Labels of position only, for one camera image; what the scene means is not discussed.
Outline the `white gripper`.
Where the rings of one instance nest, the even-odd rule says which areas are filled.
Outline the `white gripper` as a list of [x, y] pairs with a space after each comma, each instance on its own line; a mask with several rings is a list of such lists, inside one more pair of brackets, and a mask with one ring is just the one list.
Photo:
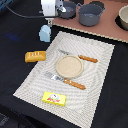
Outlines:
[[41, 6], [48, 26], [52, 27], [53, 18], [58, 17], [58, 12], [63, 10], [63, 0], [41, 0]]

